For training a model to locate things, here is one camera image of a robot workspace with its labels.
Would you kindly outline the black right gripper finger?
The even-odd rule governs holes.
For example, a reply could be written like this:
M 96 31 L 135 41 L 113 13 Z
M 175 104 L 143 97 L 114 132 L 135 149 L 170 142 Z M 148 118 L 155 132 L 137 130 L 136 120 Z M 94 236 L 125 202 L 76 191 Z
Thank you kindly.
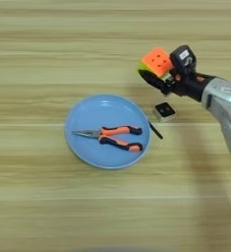
M 149 70 L 140 70 L 139 74 L 149 85 L 160 90 L 164 95 L 169 95 L 171 93 L 171 88 L 168 86 L 168 84 Z

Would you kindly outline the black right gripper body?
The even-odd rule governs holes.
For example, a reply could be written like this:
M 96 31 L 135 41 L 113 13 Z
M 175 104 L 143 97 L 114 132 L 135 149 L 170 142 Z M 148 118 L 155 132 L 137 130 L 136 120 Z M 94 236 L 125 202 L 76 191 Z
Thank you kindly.
M 182 75 L 175 70 L 171 70 L 170 77 L 167 79 L 168 92 L 178 96 L 188 96 L 201 102 L 205 87 L 213 79 L 214 76 L 202 73 L 195 72 L 190 75 Z

